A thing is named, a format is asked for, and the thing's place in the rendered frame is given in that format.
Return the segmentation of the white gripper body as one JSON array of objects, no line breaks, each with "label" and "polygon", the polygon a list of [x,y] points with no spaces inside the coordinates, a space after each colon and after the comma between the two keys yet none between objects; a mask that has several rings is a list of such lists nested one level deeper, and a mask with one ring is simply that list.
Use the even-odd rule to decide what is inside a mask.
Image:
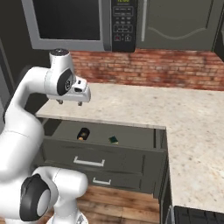
[{"label": "white gripper body", "polygon": [[89,86],[86,86],[82,92],[75,92],[74,87],[72,87],[66,94],[62,96],[49,95],[48,98],[58,101],[89,102],[91,100],[91,92]]}]

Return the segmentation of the open dark grey drawer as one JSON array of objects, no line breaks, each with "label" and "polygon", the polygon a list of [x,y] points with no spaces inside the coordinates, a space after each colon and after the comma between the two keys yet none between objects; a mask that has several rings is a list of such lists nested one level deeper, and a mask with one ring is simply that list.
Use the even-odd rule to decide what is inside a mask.
[{"label": "open dark grey drawer", "polygon": [[[88,128],[87,140],[78,140],[81,128]],[[161,147],[162,129],[123,126],[96,122],[49,119],[45,137],[34,160],[36,166],[79,166],[88,171],[135,174],[155,180],[165,151]],[[115,136],[118,143],[111,143]],[[103,167],[74,164],[74,158],[101,162]]]}]

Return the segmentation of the dark grey tall cupboard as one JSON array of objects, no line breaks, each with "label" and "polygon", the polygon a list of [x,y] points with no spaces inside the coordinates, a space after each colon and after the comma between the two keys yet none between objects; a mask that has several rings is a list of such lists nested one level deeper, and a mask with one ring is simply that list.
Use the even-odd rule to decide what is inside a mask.
[{"label": "dark grey tall cupboard", "polygon": [[49,67],[49,54],[33,50],[21,0],[0,0],[0,100],[7,109],[18,83],[31,66]]}]

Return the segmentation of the grey microwave oven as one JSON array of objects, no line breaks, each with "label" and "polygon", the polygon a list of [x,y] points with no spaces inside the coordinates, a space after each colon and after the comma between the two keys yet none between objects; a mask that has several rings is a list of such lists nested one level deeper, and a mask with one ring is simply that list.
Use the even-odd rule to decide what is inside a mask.
[{"label": "grey microwave oven", "polygon": [[137,0],[21,0],[34,49],[133,53]]}]

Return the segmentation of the dark grey lower drawer front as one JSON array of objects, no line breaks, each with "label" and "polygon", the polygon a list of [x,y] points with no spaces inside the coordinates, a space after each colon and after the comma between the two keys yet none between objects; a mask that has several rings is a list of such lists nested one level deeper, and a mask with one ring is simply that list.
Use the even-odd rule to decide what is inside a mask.
[{"label": "dark grey lower drawer front", "polygon": [[[138,176],[135,174],[86,171],[86,175],[90,185],[106,186],[140,193],[153,192],[154,182],[150,178]],[[111,185],[95,184],[92,182],[94,177],[102,181],[108,181],[109,179],[111,179]]]}]

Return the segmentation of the dark grey base cabinet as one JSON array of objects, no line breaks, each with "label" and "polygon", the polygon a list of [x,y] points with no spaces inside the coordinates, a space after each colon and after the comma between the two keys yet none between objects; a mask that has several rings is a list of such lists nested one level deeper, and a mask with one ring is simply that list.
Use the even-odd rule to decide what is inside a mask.
[{"label": "dark grey base cabinet", "polygon": [[162,133],[161,147],[164,150],[164,168],[158,197],[160,212],[159,224],[170,224],[171,222],[167,220],[170,215],[170,207],[172,206],[168,143],[166,130],[163,130]]}]

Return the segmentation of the black hob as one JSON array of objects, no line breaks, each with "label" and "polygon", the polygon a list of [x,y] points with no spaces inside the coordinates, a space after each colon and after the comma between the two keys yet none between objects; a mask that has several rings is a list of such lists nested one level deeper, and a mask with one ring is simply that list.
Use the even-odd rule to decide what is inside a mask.
[{"label": "black hob", "polygon": [[194,209],[189,207],[174,207],[175,224],[224,224],[224,213]]}]

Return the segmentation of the grey wall cupboard door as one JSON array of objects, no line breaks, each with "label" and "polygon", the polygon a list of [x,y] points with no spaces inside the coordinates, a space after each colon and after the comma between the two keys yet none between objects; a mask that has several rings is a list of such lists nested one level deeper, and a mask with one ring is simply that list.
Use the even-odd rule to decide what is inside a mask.
[{"label": "grey wall cupboard door", "polygon": [[148,0],[144,42],[144,0],[137,0],[136,46],[141,49],[211,51],[224,0]]}]

